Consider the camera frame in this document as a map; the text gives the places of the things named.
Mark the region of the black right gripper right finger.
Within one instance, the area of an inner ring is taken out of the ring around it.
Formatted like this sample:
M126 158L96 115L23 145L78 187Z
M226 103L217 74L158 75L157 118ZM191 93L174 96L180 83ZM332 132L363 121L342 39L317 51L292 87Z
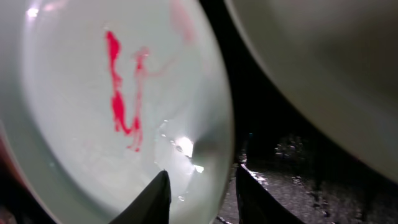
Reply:
M303 224L290 213L241 164L236 169L239 224Z

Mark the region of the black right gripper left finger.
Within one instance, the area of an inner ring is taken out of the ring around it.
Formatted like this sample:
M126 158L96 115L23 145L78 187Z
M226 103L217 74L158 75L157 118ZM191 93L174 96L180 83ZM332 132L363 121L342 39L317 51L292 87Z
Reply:
M162 170L110 224L169 224L171 201L169 175Z

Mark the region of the light green plate with red stain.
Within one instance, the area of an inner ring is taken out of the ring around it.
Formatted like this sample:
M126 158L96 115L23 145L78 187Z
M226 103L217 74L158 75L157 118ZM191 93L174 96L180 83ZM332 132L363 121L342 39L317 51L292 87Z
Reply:
M271 82L351 155L397 180L397 1L251 0L226 6Z

